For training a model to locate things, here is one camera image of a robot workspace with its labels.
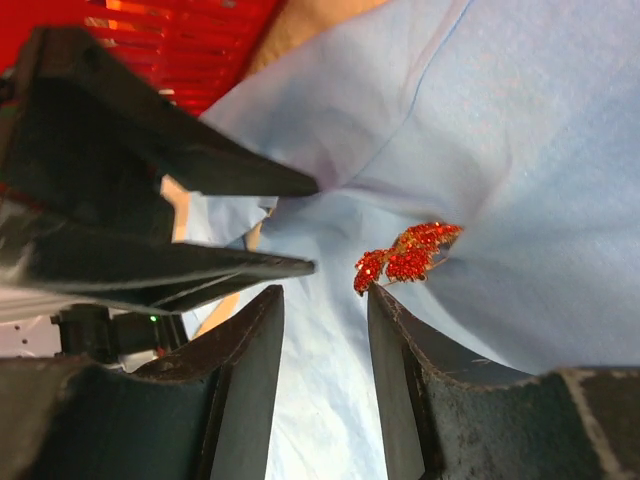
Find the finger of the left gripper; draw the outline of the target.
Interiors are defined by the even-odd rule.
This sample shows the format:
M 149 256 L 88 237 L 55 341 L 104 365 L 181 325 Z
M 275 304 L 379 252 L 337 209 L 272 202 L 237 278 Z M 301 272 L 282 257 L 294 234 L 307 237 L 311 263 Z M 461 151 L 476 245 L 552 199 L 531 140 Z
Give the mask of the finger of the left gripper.
M 61 81 L 95 100 L 137 155 L 207 196 L 310 196 L 314 177 L 256 154 L 173 105 L 81 27 L 38 26 L 14 73 Z
M 159 243 L 1 204 L 1 284 L 147 313 L 180 313 L 313 262 L 229 248 Z

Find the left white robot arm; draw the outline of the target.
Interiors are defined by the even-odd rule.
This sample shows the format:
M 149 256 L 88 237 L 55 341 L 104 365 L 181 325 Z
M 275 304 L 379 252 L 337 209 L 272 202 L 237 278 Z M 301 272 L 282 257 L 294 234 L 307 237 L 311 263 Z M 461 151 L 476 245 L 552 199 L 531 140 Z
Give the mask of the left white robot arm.
M 208 196 L 305 197 L 315 179 L 238 145 L 80 27 L 38 27 L 1 81 L 1 284 L 64 356 L 117 364 L 186 341 L 184 312 L 311 261 L 173 241 L 164 177 Z

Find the red plastic shopping basket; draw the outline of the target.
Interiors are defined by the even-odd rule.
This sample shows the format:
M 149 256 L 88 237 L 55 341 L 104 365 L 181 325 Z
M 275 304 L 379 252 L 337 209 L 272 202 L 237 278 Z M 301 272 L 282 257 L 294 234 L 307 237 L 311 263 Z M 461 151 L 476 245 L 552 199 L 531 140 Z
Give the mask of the red plastic shopping basket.
M 276 0 L 4 1 L 1 66 L 36 26 L 86 28 L 161 94 L 200 115 L 233 88 L 283 7 Z

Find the light blue button shirt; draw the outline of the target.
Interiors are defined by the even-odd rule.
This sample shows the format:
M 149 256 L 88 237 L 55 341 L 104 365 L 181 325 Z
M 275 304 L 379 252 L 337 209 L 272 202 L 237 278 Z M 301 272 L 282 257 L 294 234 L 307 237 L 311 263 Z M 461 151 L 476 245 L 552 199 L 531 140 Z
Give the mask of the light blue button shirt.
M 407 227 L 464 232 L 392 293 L 537 374 L 639 361 L 639 5 L 391 1 L 245 80 L 203 120 L 313 175 L 303 199 L 192 200 L 188 235 L 312 259 L 284 282 L 266 475 L 386 475 L 355 263 Z

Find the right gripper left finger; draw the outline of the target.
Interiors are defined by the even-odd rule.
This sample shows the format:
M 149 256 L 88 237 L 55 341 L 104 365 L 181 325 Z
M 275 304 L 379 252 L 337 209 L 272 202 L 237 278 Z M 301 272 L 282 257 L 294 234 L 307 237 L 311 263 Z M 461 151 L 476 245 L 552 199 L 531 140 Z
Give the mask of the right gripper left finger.
M 1 363 L 5 479 L 262 479 L 284 292 L 126 374 L 84 357 Z

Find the red leaf brooch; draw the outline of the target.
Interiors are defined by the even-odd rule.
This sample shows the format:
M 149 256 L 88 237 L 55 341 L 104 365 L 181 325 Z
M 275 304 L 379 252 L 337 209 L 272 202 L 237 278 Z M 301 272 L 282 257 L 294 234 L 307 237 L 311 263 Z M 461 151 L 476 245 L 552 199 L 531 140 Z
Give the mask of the red leaf brooch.
M 366 251 L 356 262 L 354 291 L 363 296 L 382 275 L 389 284 L 426 281 L 428 272 L 447 260 L 439 256 L 464 232 L 459 225 L 421 223 L 399 234 L 389 248 Z

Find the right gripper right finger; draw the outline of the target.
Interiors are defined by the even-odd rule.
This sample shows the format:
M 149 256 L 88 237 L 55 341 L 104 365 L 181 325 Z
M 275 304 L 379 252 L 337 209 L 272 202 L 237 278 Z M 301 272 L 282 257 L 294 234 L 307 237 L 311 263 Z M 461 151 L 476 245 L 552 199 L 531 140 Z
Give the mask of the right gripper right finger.
M 386 471 L 392 479 L 635 479 L 639 372 L 531 376 L 488 360 L 368 294 Z

